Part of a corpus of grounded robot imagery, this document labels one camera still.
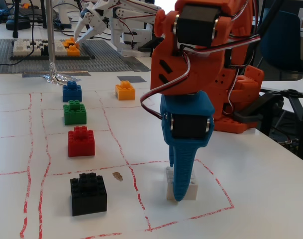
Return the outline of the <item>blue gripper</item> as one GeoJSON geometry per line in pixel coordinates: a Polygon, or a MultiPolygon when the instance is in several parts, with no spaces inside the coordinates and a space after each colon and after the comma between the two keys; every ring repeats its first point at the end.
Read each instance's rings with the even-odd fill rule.
{"type": "Polygon", "coordinates": [[[161,126],[164,141],[169,145],[173,194],[178,202],[189,188],[198,148],[207,146],[212,135],[214,112],[214,106],[204,91],[161,97],[161,126]]]}

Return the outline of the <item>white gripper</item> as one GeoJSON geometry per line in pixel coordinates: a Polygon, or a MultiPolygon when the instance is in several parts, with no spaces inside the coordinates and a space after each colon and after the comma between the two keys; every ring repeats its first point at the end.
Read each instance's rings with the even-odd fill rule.
{"type": "Polygon", "coordinates": [[[112,9],[121,4],[119,0],[98,0],[96,3],[89,2],[87,9],[91,14],[81,15],[74,30],[74,38],[76,43],[81,43],[96,35],[101,35],[107,28],[109,17],[112,16],[112,9]],[[90,28],[79,36],[81,30],[89,24],[90,28]]]}

